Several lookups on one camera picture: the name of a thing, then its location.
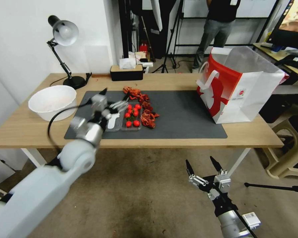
person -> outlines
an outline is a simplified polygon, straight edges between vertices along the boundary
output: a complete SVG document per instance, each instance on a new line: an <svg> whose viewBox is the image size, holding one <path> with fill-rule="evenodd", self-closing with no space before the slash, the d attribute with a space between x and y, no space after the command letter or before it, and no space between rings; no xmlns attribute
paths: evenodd
<svg viewBox="0 0 298 238"><path fill-rule="evenodd" d="M209 13L204 24L204 32L196 51L192 73L198 73L202 65L204 52L214 39L214 47L224 47L231 33L236 12L241 0L206 0Z"/></svg>

shopping bag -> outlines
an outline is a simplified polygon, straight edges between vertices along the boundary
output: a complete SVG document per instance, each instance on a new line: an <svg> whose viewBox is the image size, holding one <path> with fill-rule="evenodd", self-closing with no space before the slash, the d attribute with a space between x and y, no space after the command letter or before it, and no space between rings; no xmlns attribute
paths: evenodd
<svg viewBox="0 0 298 238"><path fill-rule="evenodd" d="M249 47L211 50L197 92L215 123L250 122L288 75Z"/></svg>

black lamp base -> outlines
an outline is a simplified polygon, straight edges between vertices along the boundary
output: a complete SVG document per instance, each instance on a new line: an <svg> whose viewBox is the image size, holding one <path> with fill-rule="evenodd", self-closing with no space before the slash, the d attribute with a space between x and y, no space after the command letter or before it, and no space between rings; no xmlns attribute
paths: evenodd
<svg viewBox="0 0 298 238"><path fill-rule="evenodd" d="M69 78L65 79L63 85L70 86L74 89L79 89L86 85L86 81L81 76L72 76L72 80L70 80Z"/></svg>

desk lamp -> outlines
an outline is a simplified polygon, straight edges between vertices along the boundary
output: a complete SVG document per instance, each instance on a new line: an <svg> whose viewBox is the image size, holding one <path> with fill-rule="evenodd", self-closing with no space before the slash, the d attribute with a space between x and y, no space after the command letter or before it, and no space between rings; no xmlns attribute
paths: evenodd
<svg viewBox="0 0 298 238"><path fill-rule="evenodd" d="M87 84L91 73L86 74L86 80L80 76L72 76L71 70L64 62L62 62L54 49L57 45L72 45L78 38L78 27L73 22L60 20L57 16L49 16L48 21L53 28L53 39L48 41L47 44L50 46L68 76L68 78L64 80L63 85L71 86L74 89L84 87Z"/></svg>

black shirt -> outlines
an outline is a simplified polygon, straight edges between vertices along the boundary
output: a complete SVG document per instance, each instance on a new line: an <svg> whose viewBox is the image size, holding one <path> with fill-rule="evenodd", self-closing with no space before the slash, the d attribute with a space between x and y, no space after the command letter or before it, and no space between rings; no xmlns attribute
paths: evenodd
<svg viewBox="0 0 298 238"><path fill-rule="evenodd" d="M231 0L212 0L207 19L220 22L234 21L240 2L241 0L238 0L234 6L230 4Z"/></svg>

